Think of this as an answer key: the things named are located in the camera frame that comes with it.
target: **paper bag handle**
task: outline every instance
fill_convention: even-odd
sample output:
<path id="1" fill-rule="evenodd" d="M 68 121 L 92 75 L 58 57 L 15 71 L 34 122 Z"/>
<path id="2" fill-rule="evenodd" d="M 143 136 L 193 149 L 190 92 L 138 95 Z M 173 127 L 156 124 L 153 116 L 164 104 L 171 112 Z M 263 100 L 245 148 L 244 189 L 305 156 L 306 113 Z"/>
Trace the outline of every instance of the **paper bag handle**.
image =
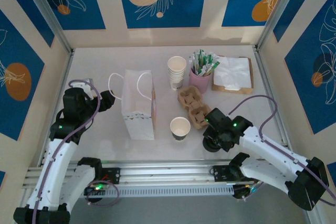
<path id="1" fill-rule="evenodd" d="M 119 77 L 121 77 L 122 79 L 124 79 L 124 77 L 121 76 L 120 74 L 118 74 L 118 73 L 112 73 L 112 74 L 110 75 L 110 77 L 109 77 L 109 81 L 108 81 L 107 85 L 108 85 L 108 88 L 109 88 L 109 91 L 110 91 L 111 95 L 112 95 L 114 98 L 117 98 L 117 99 L 121 100 L 121 98 L 115 96 L 115 95 L 112 93 L 111 89 L 110 89 L 110 80 L 111 80 L 111 77 L 112 77 L 114 74 L 115 74 L 116 76 L 119 76 Z"/>
<path id="2" fill-rule="evenodd" d="M 136 88 L 137 88 L 137 90 L 138 90 L 138 92 L 139 92 L 140 95 L 142 95 L 143 97 L 145 97 L 145 98 L 147 98 L 148 100 L 152 101 L 151 98 L 145 96 L 145 95 L 144 95 L 143 93 L 141 93 L 140 90 L 139 90 L 139 81 L 140 81 L 141 77 L 142 77 L 144 74 L 150 74 L 150 75 L 152 75 L 151 73 L 148 73 L 148 72 L 142 73 L 142 74 L 140 75 L 140 77 L 138 78 L 138 82 L 137 82 Z"/>

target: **cardboard cup holder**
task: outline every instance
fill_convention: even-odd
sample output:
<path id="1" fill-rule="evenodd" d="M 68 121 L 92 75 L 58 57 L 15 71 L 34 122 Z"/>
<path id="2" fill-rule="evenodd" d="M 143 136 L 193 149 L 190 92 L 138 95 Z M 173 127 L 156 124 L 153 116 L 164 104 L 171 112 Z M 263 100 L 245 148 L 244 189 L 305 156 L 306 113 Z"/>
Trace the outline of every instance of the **cardboard cup holder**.
<path id="1" fill-rule="evenodd" d="M 210 107 L 202 102 L 202 94 L 195 86 L 182 88 L 177 97 L 183 109 L 188 111 L 188 117 L 196 129 L 208 126 L 205 116 L 211 111 Z"/>

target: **stack of paper cups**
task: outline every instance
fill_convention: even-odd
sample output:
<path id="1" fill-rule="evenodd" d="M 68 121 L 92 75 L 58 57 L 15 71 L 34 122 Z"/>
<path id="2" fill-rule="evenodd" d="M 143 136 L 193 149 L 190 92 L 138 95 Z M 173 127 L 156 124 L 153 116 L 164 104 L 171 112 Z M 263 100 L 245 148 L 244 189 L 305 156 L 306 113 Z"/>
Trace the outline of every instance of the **stack of paper cups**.
<path id="1" fill-rule="evenodd" d="M 174 56 L 168 61 L 168 74 L 170 87 L 177 90 L 182 87 L 184 72 L 187 66 L 187 61 L 181 56 Z"/>

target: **pink cup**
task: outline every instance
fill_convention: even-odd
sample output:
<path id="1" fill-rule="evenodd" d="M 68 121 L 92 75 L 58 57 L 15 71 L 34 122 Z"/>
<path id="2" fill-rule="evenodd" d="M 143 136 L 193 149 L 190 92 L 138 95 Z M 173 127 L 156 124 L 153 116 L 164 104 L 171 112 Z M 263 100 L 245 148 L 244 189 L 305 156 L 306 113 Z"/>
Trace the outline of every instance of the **pink cup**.
<path id="1" fill-rule="evenodd" d="M 204 94 L 207 90 L 208 84 L 210 82 L 211 74 L 208 76 L 197 76 L 192 70 L 189 73 L 189 86 L 195 86 L 199 89 L 199 91 Z"/>

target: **white table surface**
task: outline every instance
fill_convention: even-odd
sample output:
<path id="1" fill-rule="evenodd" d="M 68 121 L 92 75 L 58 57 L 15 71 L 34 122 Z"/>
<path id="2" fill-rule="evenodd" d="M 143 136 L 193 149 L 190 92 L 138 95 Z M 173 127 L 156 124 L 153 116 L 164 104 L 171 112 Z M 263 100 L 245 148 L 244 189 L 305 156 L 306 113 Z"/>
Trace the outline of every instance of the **white table surface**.
<path id="1" fill-rule="evenodd" d="M 72 157 L 78 161 L 82 157 L 96 157 L 103 161 L 185 161 L 200 159 L 231 159 L 244 152 L 236 145 L 229 153 L 220 150 L 210 153 L 203 148 L 205 129 L 191 131 L 183 141 L 176 141 L 170 132 L 170 121 L 177 116 L 187 118 L 177 101 L 177 91 L 169 86 L 167 61 L 172 56 L 188 59 L 196 49 L 212 51 L 229 57 L 249 57 L 252 60 L 254 91 L 251 95 L 265 94 L 261 76 L 252 46 L 178 46 L 178 47 L 127 47 L 127 48 L 77 48 L 70 68 L 68 82 L 73 79 L 92 78 L 99 92 L 107 90 L 110 73 L 124 74 L 125 69 L 152 70 L 157 102 L 155 140 L 131 140 L 121 115 L 121 101 L 116 100 L 109 110 L 98 113 L 93 126 L 82 135 L 79 146 Z M 186 72 L 184 86 L 188 83 Z M 122 80 L 113 77 L 111 89 L 121 94 Z M 219 108 L 228 113 L 241 100 L 250 95 L 212 91 L 211 85 L 203 95 L 203 101 L 210 108 Z M 269 117 L 271 109 L 265 98 L 255 98 L 243 104 L 232 116 L 241 115 L 260 126 Z M 280 143 L 280 135 L 274 120 L 265 127 L 264 133 Z"/>

